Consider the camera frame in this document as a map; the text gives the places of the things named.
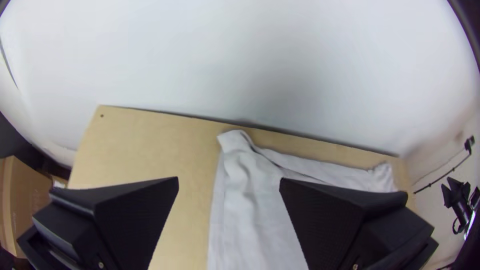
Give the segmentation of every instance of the white towel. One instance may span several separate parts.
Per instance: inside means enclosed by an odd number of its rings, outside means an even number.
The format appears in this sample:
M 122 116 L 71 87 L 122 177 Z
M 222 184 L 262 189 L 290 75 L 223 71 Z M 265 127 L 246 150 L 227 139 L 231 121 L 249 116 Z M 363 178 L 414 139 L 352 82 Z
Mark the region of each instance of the white towel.
M 218 137 L 208 270 L 308 270 L 279 192 L 282 177 L 371 192 L 395 192 L 392 167 L 345 167 L 256 147 L 242 130 Z

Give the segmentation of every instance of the white wall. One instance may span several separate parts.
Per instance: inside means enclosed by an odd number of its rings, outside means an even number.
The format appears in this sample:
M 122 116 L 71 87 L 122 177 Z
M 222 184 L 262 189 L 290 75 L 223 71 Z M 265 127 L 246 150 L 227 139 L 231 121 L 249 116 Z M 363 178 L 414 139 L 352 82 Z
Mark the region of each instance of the white wall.
M 98 104 L 402 155 L 480 86 L 446 0 L 11 0 L 0 38 L 20 93 L 6 75 L 1 91 L 21 97 L 29 139 L 69 165 Z
M 416 182 L 417 179 L 426 173 L 440 167 L 439 170 L 415 183 L 413 185 L 414 191 L 433 182 L 466 157 L 468 152 L 463 151 L 446 165 L 442 166 L 442 164 L 447 162 L 455 153 L 464 148 L 463 144 L 465 139 L 471 135 L 474 135 L 476 139 L 472 156 L 449 176 L 461 182 L 469 182 L 472 191 L 475 187 L 480 187 L 480 177 L 478 174 L 478 164 L 480 162 L 480 111 L 477 110 L 477 112 L 470 115 L 461 127 L 455 128 L 452 126 L 451 129 L 455 131 L 456 135 L 449 138 L 444 137 L 443 143 L 439 143 L 435 151 L 431 151 L 426 155 L 418 153 L 406 158 L 410 177 L 413 182 Z M 441 184 L 448 186 L 446 177 L 415 196 L 417 213 L 435 227 L 432 237 L 439 243 L 437 250 L 425 267 L 426 270 L 437 269 L 453 262 L 464 244 L 463 234 L 454 235 L 452 232 L 452 223 L 457 216 L 452 208 L 447 209 L 444 206 Z

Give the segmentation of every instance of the cardboard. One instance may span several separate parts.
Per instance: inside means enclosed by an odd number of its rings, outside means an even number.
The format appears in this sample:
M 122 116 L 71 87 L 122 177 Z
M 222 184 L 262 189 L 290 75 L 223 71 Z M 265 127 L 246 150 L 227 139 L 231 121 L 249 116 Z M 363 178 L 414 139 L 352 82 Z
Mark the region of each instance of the cardboard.
M 14 156 L 1 165 L 1 246 L 17 258 L 26 258 L 17 238 L 33 225 L 32 215 L 49 204 L 52 181 Z

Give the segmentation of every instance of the black device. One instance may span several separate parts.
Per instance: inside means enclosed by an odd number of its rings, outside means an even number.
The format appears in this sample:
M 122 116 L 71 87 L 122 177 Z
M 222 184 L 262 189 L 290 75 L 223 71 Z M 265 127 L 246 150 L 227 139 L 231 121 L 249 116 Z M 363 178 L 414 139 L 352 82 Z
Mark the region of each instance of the black device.
M 438 247 L 406 192 L 283 178 L 280 193 L 310 270 L 418 270 Z
M 472 217 L 472 209 L 469 206 L 470 184 L 462 183 L 452 177 L 447 177 L 450 189 L 441 184 L 444 205 L 447 208 L 453 208 L 455 215 L 460 222 L 457 229 L 452 228 L 454 234 L 459 234 L 465 230 Z
M 177 177 L 54 188 L 17 241 L 37 270 L 147 270 L 178 191 Z

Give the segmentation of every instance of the wooden board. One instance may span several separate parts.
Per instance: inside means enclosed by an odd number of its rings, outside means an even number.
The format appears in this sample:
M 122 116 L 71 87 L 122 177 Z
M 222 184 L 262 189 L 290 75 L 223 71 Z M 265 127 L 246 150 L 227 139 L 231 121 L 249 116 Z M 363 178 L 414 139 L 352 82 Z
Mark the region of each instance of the wooden board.
M 86 189 L 178 176 L 179 193 L 149 269 L 206 269 L 217 135 L 242 129 L 262 147 L 319 161 L 371 168 L 388 161 L 395 183 L 410 190 L 399 158 L 255 128 L 151 111 L 100 106 L 86 130 L 68 182 Z M 414 208 L 412 199 L 407 206 Z

